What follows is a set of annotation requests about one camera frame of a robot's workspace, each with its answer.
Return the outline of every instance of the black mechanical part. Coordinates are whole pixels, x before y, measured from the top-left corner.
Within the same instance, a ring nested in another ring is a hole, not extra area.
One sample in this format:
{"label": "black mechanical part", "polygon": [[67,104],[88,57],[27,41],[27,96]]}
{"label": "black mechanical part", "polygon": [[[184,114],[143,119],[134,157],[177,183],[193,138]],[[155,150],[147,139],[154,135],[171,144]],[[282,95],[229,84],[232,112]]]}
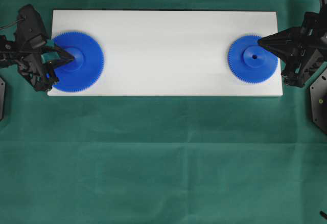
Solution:
{"label": "black mechanical part", "polygon": [[320,215],[327,220],[327,214],[323,211],[320,211]]}
{"label": "black mechanical part", "polygon": [[4,118],[5,90],[6,90],[6,83],[0,77],[0,120]]}
{"label": "black mechanical part", "polygon": [[[70,63],[74,57],[57,45],[46,45],[49,37],[40,14],[32,5],[19,10],[15,23],[15,41],[8,41],[5,35],[0,35],[0,68],[17,65],[18,73],[35,91],[51,90],[59,81],[54,69]],[[44,63],[42,54],[51,52],[57,53],[59,58]]]}
{"label": "black mechanical part", "polygon": [[264,37],[258,45],[280,58],[285,85],[303,87],[327,57],[327,0],[319,13],[306,12],[300,27]]}
{"label": "black mechanical part", "polygon": [[310,86],[313,122],[327,134],[327,69]]}

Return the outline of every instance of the gear teeth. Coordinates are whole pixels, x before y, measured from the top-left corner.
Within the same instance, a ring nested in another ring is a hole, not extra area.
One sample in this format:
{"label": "gear teeth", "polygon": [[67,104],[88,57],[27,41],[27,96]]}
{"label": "gear teeth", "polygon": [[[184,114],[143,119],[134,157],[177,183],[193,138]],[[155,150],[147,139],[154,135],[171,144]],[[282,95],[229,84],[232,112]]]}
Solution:
{"label": "gear teeth", "polygon": [[[76,37],[77,39],[79,39],[79,41],[77,41],[77,43],[71,41],[70,38],[73,36]],[[56,69],[55,71],[59,78],[59,83],[54,85],[54,87],[60,91],[69,92],[69,93],[77,93],[77,92],[81,92],[83,90],[90,88],[100,78],[100,76],[103,72],[103,69],[104,69],[105,56],[104,56],[101,46],[89,34],[87,34],[85,32],[80,32],[80,31],[61,32],[53,38],[55,43],[56,43],[56,40],[58,40],[58,39],[60,39],[60,42],[58,43],[58,45],[60,46],[60,43],[63,43],[61,46],[63,48],[65,48],[65,47],[77,48],[77,49],[81,50],[84,58],[86,58],[86,59],[91,59],[91,56],[93,54],[91,52],[93,51],[95,53],[95,55],[97,56],[97,58],[95,58],[96,61],[93,62],[93,65],[91,66],[91,68],[95,68],[92,72],[93,76],[84,75],[83,70],[81,70],[81,69],[78,69],[71,73],[60,70],[60,68]],[[81,41],[83,42],[83,40],[86,40],[87,43],[81,44]]]}
{"label": "gear teeth", "polygon": [[[256,34],[247,34],[243,35],[239,39],[235,40],[229,48],[228,51],[228,66],[232,73],[240,80],[251,83],[251,84],[256,84],[263,82],[271,77],[271,75],[275,72],[277,69],[277,64],[278,64],[278,59],[271,53],[268,53],[269,61],[272,61],[268,66],[264,66],[265,70],[268,70],[265,75],[262,75],[260,73],[260,69],[255,72],[252,68],[248,67],[244,62],[243,62],[243,57],[242,53],[249,47],[249,46],[257,46],[257,40],[260,39],[261,36],[258,36]],[[243,44],[243,49],[240,50],[239,48],[239,43],[242,42]],[[244,75],[244,72],[251,72],[251,75]]]}

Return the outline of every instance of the cable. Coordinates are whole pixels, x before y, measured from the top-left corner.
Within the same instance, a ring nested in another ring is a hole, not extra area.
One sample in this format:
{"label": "cable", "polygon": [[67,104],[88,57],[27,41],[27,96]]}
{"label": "cable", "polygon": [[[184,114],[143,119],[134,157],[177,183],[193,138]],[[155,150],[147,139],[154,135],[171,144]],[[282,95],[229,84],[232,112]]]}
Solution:
{"label": "cable", "polygon": [[15,22],[13,22],[13,23],[11,23],[11,24],[8,24],[8,25],[6,25],[6,26],[1,26],[1,27],[0,27],[0,30],[3,30],[3,29],[5,29],[5,28],[11,27],[11,26],[14,26],[15,24],[17,24],[18,22],[20,22],[20,21],[22,21],[22,20],[24,20],[24,18],[20,18],[20,19],[16,20]]}

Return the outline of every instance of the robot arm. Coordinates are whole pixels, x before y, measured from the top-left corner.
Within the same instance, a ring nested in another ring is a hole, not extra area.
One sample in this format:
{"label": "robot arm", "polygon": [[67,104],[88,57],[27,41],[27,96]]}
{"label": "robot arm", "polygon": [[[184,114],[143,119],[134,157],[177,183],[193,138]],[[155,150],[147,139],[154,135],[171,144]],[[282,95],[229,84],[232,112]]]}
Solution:
{"label": "robot arm", "polygon": [[[49,40],[41,16],[32,5],[19,10],[14,24],[17,24],[15,41],[0,35],[0,68],[17,65],[18,73],[35,91],[51,90],[59,81],[54,69],[70,63],[74,57]],[[52,60],[46,62],[45,55],[51,55]]]}
{"label": "robot arm", "polygon": [[320,0],[320,12],[306,12],[300,27],[291,27],[264,37],[258,45],[285,64],[285,85],[303,87],[327,57],[327,0]]}

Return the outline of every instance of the small blue gear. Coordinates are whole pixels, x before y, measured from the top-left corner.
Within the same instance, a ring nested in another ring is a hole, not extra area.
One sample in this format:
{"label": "small blue gear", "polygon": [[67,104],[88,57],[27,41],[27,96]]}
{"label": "small blue gear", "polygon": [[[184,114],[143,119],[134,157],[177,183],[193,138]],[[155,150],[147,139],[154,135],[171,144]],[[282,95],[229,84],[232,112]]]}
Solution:
{"label": "small blue gear", "polygon": [[258,46],[260,38],[254,35],[243,36],[229,49],[229,68],[242,81],[263,82],[276,71],[278,58]]}
{"label": "small blue gear", "polygon": [[75,60],[55,69],[59,78],[54,87],[64,92],[79,92],[93,85],[104,67],[100,45],[81,32],[65,32],[54,38],[55,44],[65,49]]}

